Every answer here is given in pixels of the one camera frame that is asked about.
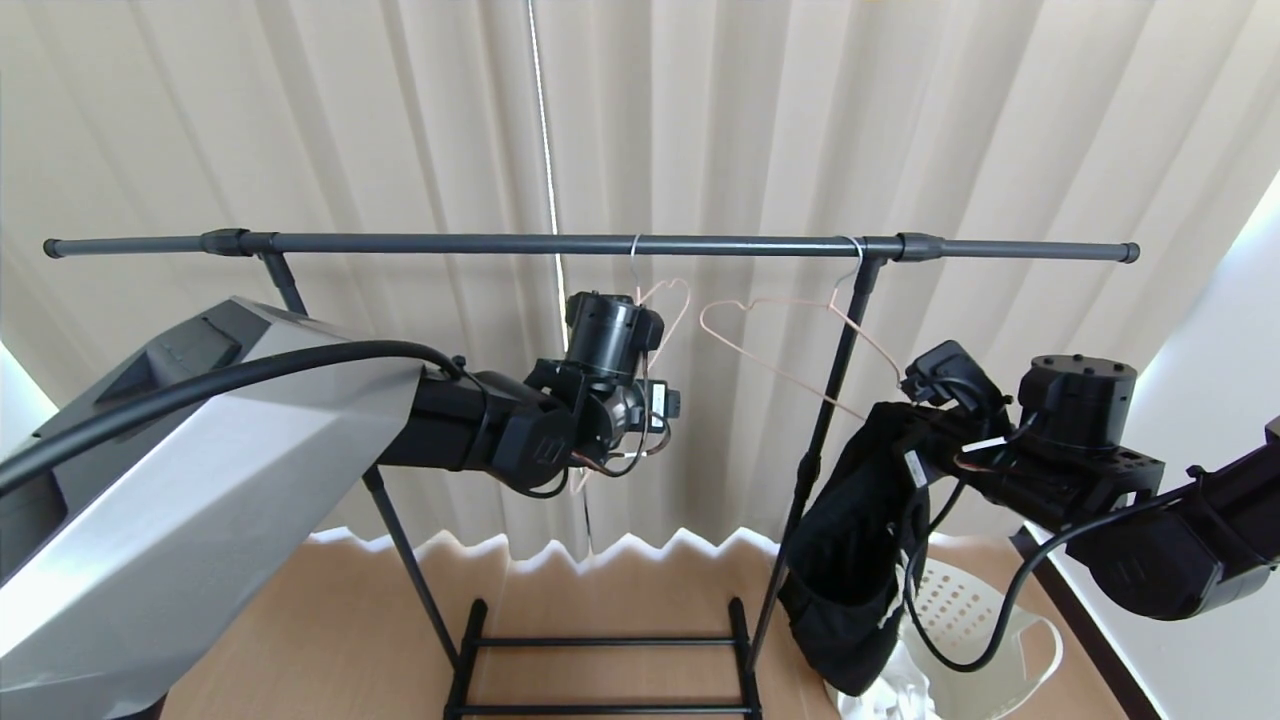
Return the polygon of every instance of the wooden floor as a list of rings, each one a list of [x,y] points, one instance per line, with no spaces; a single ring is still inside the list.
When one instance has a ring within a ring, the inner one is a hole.
[[[1018,556],[1004,541],[947,541],[931,556],[1004,587]],[[726,633],[727,603],[759,610],[769,552],[740,534],[721,548],[678,536],[659,552],[623,542],[577,565],[553,546],[511,562],[506,544],[463,548],[442,536],[420,551],[454,638],[475,597],[489,601],[486,634]],[[1061,669],[1019,719],[1124,717],[1066,624],[1038,585],[1020,602],[1055,618],[1066,635]],[[822,682],[805,665],[781,610],[760,660],[769,720],[837,720]],[[1047,648],[1029,641],[1029,662]],[[435,719],[451,673],[389,546],[312,541],[174,688],[165,720]],[[471,702],[589,702],[655,698],[736,700],[732,651],[497,650],[481,653]]]

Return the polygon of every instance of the curtain fold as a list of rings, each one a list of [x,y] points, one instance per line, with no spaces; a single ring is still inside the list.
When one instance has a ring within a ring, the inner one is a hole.
[[[552,188],[561,232],[640,243],[1139,242],[1134,265],[883,270],[865,324],[900,361],[955,338],[1014,392],[1044,352],[1143,366],[1280,168],[1275,3],[531,3],[0,4],[6,345],[61,404],[228,295],[279,304],[253,260],[54,263],[45,237],[545,233]],[[291,261],[310,311],[338,325],[517,378],[561,354],[550,256]],[[739,527],[776,536],[819,401],[703,333],[698,314],[714,300],[826,302],[854,266],[636,258],[645,290],[692,286],[653,369],[685,393],[667,451],[549,502],[483,475],[388,470],[411,538],[507,533],[521,557],[552,538],[576,556],[626,533],[662,544],[681,527],[713,543]],[[564,273],[568,292],[634,292],[626,258],[564,258]],[[669,323],[682,300],[664,290],[652,305]],[[841,329],[796,306],[717,307],[708,322],[814,386]],[[895,395],[860,343],[841,401],[865,413]],[[828,459],[858,427],[837,411]],[[1010,520],[966,496],[945,529]],[[329,524],[381,533],[358,488]]]

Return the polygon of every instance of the black cloth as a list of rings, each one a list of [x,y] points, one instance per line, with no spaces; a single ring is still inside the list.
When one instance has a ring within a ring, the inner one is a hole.
[[[780,600],[791,634],[809,665],[850,696],[867,692],[888,662],[902,607],[878,625],[904,592],[895,568],[928,542],[928,488],[916,487],[893,447],[916,421],[910,410],[897,402],[872,409],[783,559],[790,573]]]

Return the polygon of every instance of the garment rack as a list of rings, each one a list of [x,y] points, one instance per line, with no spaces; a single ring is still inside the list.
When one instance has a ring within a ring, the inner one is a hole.
[[[750,258],[854,258],[861,246],[861,263],[854,281],[854,293],[849,300],[846,316],[861,324],[872,291],[886,263],[920,263],[940,258],[1014,258],[1042,260],[1106,260],[1133,263],[1138,259],[1138,245],[1083,243],[1083,242],[1006,242],[946,240],[923,233],[899,233],[874,237],[756,237],[756,236],[662,236],[662,234],[387,234],[387,233],[274,233],[252,232],[241,228],[218,229],[200,236],[125,237],[102,240],[45,241],[45,254],[50,258],[77,255],[132,255],[157,252],[206,252],[233,258],[259,258],[266,266],[271,283],[279,291],[284,306],[291,313],[306,315],[306,305],[297,282],[289,270],[285,254],[289,252],[372,252],[372,254],[520,254],[520,255],[707,255]],[[838,397],[852,356],[858,332],[846,325],[827,377],[827,397]],[[417,564],[413,548],[404,534],[399,516],[383,484],[381,473],[370,468],[362,477],[365,488],[374,498],[379,515],[387,524],[392,543],[404,564],[410,582],[417,592],[428,619],[440,641],[453,667],[453,683],[444,706],[444,720],[468,716],[575,716],[575,715],[740,715],[748,720],[763,720],[755,666],[764,646],[765,632],[777,605],[786,569],[786,551],[804,514],[805,503],[817,483],[822,465],[822,446],[831,429],[835,405],[823,400],[813,427],[809,448],[796,469],[795,493],[791,509],[778,542],[778,556],[773,562],[765,587],[755,633],[749,634],[746,615],[740,598],[728,603],[731,632],[728,635],[657,635],[657,637],[532,637],[499,638],[484,635],[488,606],[476,598],[471,605],[466,630],[460,646],[454,646],[444,618],[431,596],[426,578]],[[472,705],[468,700],[471,676],[481,650],[549,648],[549,647],[671,647],[671,646],[726,646],[733,648],[741,697],[739,702],[654,702],[654,703],[506,703]]]

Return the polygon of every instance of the laundry basket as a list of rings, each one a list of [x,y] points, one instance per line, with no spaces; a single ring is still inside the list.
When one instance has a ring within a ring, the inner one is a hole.
[[[969,573],[929,560],[924,565],[915,607],[929,639],[956,662],[972,662],[987,648],[1004,593]],[[1043,623],[1053,638],[1053,659],[1041,671],[1027,667],[1021,634]],[[1018,708],[1062,661],[1062,635],[1053,623],[1015,607],[1000,650],[982,670],[956,673],[924,647],[915,625],[904,619],[902,643],[929,679],[929,696],[943,720],[995,720]]]

